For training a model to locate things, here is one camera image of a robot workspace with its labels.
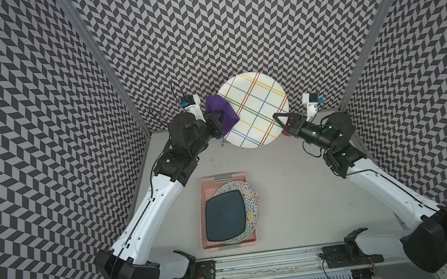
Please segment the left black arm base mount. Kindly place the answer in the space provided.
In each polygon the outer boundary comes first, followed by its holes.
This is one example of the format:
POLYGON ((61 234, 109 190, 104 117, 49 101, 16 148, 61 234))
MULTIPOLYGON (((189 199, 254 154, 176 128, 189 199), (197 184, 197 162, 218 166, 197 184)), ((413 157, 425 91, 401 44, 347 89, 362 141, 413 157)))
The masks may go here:
POLYGON ((181 250, 158 260, 159 279, 216 279, 216 261, 198 261, 195 256, 181 250))

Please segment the white plaid striped plate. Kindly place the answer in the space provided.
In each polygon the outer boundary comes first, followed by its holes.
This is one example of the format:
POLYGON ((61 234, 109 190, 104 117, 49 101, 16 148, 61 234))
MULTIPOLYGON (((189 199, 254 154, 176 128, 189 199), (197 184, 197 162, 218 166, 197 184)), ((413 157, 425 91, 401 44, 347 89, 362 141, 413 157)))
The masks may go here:
POLYGON ((222 84, 218 95, 239 118, 224 136, 226 142, 245 149, 261 148, 281 135, 287 119, 278 123, 273 115, 288 113, 289 100, 274 78, 260 72, 241 73, 222 84))

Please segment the dark teal square plate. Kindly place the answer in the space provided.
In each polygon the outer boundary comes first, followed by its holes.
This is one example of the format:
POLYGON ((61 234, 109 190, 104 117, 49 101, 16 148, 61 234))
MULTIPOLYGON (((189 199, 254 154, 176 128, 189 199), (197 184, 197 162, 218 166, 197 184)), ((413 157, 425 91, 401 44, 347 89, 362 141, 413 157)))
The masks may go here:
POLYGON ((241 235, 246 226, 246 209, 238 190, 212 197, 206 203, 207 240, 222 242, 241 235))

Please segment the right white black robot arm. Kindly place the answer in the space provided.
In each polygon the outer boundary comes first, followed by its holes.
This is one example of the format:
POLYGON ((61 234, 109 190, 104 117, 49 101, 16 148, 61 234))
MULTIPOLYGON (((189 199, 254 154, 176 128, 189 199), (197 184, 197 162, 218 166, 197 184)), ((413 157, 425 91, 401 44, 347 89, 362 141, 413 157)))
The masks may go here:
POLYGON ((368 191, 404 223, 403 231, 358 228, 348 234, 344 241, 352 259, 359 255, 401 257, 428 273, 447 264, 447 205, 408 188, 352 146, 356 128, 349 114, 333 113, 323 125, 297 113, 276 113, 273 119, 289 135, 319 147, 333 173, 368 191))

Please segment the purple cloth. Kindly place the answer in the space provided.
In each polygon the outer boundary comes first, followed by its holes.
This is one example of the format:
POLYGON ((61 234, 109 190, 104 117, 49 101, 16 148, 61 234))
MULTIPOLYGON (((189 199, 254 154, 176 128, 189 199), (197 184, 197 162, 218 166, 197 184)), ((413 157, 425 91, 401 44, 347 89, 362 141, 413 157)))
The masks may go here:
POLYGON ((240 121, 239 116, 229 102, 218 94, 206 99, 204 114, 205 116, 213 115, 217 120, 221 121, 223 132, 216 137, 218 140, 227 136, 233 127, 240 121))

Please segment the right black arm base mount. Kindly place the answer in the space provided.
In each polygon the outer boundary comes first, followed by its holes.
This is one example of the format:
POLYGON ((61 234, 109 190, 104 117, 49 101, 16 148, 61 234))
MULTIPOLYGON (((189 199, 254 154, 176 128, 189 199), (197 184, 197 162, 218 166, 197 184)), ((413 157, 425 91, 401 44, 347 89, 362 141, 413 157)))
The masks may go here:
POLYGON ((357 246, 355 240, 364 231, 367 231, 367 228, 355 229, 344 238, 344 243, 322 247, 320 258, 328 264, 330 269, 384 262, 385 259, 382 255, 364 254, 357 246))

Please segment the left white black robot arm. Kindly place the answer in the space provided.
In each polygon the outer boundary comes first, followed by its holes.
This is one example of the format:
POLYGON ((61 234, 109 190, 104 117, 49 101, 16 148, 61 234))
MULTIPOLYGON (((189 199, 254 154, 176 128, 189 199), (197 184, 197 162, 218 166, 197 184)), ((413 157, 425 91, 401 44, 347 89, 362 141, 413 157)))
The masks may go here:
POLYGON ((186 186, 209 141, 223 134, 225 113, 202 117, 182 112, 168 126, 169 138, 151 170, 149 189, 122 235, 99 250, 94 264, 105 279, 181 279, 194 275, 195 258, 174 251, 168 259, 150 256, 168 210, 186 186))

